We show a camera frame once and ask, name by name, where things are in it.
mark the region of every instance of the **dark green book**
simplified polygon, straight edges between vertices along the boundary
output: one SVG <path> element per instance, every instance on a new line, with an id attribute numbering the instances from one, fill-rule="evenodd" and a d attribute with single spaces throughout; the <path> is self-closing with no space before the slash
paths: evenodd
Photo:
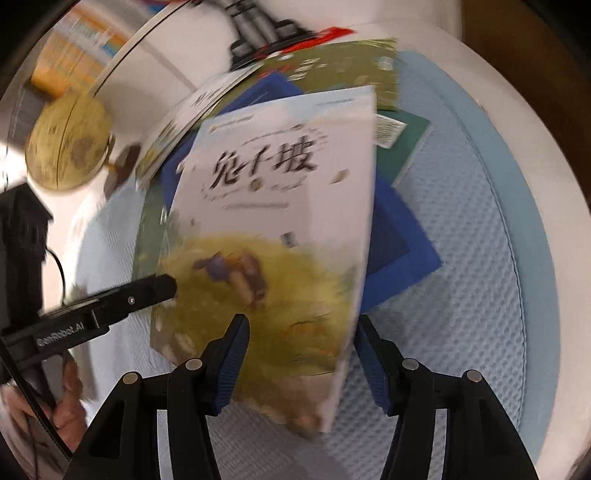
<path id="1" fill-rule="evenodd" d="M 423 144 L 431 128 L 431 122 L 421 116 L 402 110 L 378 110 L 378 115 L 406 124 L 402 133 L 390 148 L 376 147 L 378 174 L 389 184 L 396 185 L 412 164 L 413 154 Z M 389 144 L 389 136 L 396 135 L 397 130 L 400 128 L 398 122 L 388 123 L 387 121 L 381 122 L 378 120 L 378 145 Z"/>

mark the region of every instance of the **red object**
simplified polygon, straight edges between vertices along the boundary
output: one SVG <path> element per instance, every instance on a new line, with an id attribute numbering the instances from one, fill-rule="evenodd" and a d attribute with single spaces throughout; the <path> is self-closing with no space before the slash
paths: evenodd
<path id="1" fill-rule="evenodd" d="M 330 27 L 325 28 L 324 30 L 318 32 L 318 36 L 316 38 L 312 38 L 311 40 L 304 40 L 303 42 L 296 43 L 291 47 L 287 47 L 282 52 L 283 53 L 290 53 L 293 51 L 304 50 L 305 48 L 312 48 L 317 47 L 318 45 L 322 45 L 330 40 L 334 40 L 335 38 L 344 37 L 345 35 L 349 35 L 351 33 L 355 33 L 355 30 L 351 30 L 350 28 L 340 28 L 340 27 Z"/>

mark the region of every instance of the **silver rivet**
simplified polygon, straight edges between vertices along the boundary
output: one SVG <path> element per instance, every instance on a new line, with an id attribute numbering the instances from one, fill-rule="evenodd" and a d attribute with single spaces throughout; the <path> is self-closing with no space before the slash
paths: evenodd
<path id="1" fill-rule="evenodd" d="M 123 383 L 125 385 L 133 385 L 138 381 L 138 374 L 135 372 L 129 372 L 123 376 Z"/>
<path id="2" fill-rule="evenodd" d="M 482 380 L 482 375 L 478 370 L 468 370 L 466 376 L 468 377 L 468 380 L 474 383 L 478 383 L 480 380 Z"/>
<path id="3" fill-rule="evenodd" d="M 187 368 L 187 370 L 191 370 L 191 371 L 199 370 L 202 366 L 203 366 L 203 362 L 199 358 L 192 358 L 191 360 L 189 360 L 185 364 L 185 367 Z"/>
<path id="4" fill-rule="evenodd" d="M 416 370 L 418 368 L 418 362 L 414 358 L 405 358 L 402 360 L 402 366 L 407 370 Z"/>

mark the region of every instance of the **barcode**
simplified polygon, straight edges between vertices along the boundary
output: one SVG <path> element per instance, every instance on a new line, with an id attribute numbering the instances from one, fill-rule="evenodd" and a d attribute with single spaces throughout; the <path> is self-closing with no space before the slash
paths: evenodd
<path id="1" fill-rule="evenodd" d="M 406 124 L 383 115 L 377 115 L 376 145 L 382 148 L 392 148 Z"/>

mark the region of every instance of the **wooden floor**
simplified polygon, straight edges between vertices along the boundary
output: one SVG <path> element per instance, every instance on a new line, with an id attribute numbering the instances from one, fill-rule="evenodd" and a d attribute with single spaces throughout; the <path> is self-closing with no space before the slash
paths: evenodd
<path id="1" fill-rule="evenodd" d="M 521 0 L 463 0 L 463 41 L 511 82 L 550 130 L 591 200 L 591 79 Z"/>

